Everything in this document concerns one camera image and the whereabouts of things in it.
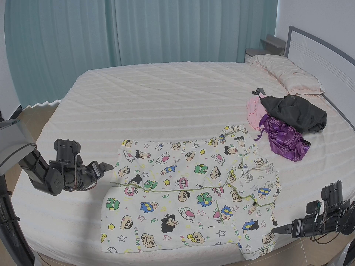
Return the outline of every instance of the pink garment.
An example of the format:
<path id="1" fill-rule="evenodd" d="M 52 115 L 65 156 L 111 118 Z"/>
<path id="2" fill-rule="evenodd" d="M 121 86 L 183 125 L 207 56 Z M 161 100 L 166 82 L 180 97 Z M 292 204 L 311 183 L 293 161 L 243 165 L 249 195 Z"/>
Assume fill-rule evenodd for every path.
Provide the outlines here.
<path id="1" fill-rule="evenodd" d="M 255 130 L 260 131 L 260 120 L 263 118 L 265 114 L 267 114 L 267 111 L 265 110 L 264 106 L 260 102 L 260 98 L 264 98 L 265 96 L 260 93 L 259 95 L 252 96 L 247 104 L 246 108 L 248 109 L 248 114 L 247 114 L 247 119 L 251 127 L 253 127 Z"/>

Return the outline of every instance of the yellow star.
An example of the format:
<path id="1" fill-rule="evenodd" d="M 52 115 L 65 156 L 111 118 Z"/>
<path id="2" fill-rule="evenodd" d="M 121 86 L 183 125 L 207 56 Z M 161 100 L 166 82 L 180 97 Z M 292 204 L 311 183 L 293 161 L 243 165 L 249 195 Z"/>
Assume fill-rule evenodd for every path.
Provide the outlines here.
<path id="1" fill-rule="evenodd" d="M 113 224 L 109 224 L 108 225 L 109 229 L 113 231 L 113 229 L 115 228 L 115 226 Z"/>

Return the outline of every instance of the mattress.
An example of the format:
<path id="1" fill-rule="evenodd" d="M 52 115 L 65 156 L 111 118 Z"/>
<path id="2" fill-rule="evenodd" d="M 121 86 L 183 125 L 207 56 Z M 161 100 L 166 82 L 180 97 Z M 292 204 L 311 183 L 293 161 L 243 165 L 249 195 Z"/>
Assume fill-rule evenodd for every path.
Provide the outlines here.
<path id="1" fill-rule="evenodd" d="M 267 71 L 248 63 L 180 62 L 142 64 L 87 71 L 59 104 L 37 141 L 38 150 L 54 160 L 56 139 L 81 144 L 81 157 L 115 165 L 118 147 L 132 133 L 135 140 L 174 142 L 210 139 L 225 123 L 245 125 L 251 91 L 283 97 L 286 89 Z M 307 202 L 321 190 L 343 181 L 344 198 L 354 199 L 355 133 L 320 95 L 303 95 L 326 110 L 321 133 L 304 133 L 311 147 L 301 162 L 270 150 L 267 135 L 257 142 L 260 154 L 280 171 L 282 191 L 275 217 L 280 225 L 305 216 Z M 236 245 L 193 246 L 142 253 L 104 253 L 100 246 L 100 209 L 113 183 L 112 171 L 87 192 L 56 197 L 33 188 L 22 171 L 12 203 L 29 245 L 39 253 L 74 265 L 225 265 L 243 260 Z M 277 235 L 276 248 L 290 243 Z"/>

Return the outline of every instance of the white wall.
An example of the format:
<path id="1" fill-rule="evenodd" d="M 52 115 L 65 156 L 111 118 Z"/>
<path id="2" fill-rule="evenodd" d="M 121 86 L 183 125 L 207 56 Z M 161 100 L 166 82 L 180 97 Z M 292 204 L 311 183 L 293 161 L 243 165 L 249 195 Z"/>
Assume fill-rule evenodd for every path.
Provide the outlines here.
<path id="1" fill-rule="evenodd" d="M 6 0 L 0 0 L 0 110 L 2 117 L 7 120 L 19 107 L 20 101 L 7 62 L 4 34 L 5 2 Z"/>
<path id="2" fill-rule="evenodd" d="M 355 58 L 355 0 L 278 0 L 275 36 L 287 41 L 291 25 Z"/>

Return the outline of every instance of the baseboard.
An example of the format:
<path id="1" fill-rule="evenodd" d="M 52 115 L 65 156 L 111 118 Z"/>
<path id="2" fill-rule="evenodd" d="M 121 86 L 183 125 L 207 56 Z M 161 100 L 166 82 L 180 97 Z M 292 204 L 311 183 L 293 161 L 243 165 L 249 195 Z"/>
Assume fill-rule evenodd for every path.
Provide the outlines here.
<path id="1" fill-rule="evenodd" d="M 20 105 L 16 111 L 11 115 L 10 119 L 16 119 L 22 111 L 22 106 Z"/>

